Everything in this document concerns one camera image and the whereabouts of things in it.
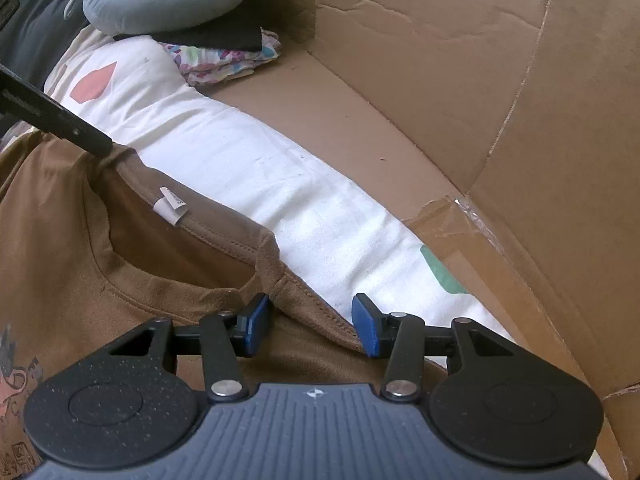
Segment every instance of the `beige fabric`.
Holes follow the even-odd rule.
[[[152,210],[160,187],[188,204],[178,227]],[[276,312],[258,357],[242,360],[251,384],[382,378],[384,363],[358,352],[352,327],[284,266],[269,230],[133,150],[97,161],[49,134],[19,139],[0,157],[0,226],[0,478],[37,462],[21,420],[38,382],[153,316],[196,323],[266,292]],[[202,386],[198,359],[180,359],[178,375]]]

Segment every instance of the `ribbed gray surface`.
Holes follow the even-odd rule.
[[[381,400],[366,384],[263,384],[245,402],[213,407],[187,444],[153,464],[121,472],[92,473],[46,463],[30,477],[33,480],[599,478],[584,464],[543,473],[505,472],[479,465],[441,443],[414,406]]]

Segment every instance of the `folded colorful fabric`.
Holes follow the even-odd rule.
[[[173,58],[189,86],[215,84],[225,79],[252,74],[254,68],[273,61],[280,55],[278,35],[268,30],[262,31],[260,52],[160,44]]]

